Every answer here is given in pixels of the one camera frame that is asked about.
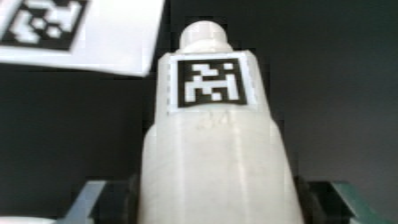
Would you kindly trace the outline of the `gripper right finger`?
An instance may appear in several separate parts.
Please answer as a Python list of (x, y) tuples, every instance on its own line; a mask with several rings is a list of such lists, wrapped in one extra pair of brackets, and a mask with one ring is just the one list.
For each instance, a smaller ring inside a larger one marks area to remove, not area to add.
[(296, 187), (304, 224), (386, 224), (349, 182), (297, 179)]

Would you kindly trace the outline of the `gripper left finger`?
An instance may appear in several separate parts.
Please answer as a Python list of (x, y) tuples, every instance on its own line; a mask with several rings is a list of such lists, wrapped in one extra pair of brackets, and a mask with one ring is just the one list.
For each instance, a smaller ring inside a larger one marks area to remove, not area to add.
[(137, 224), (137, 182), (91, 180), (57, 224)]

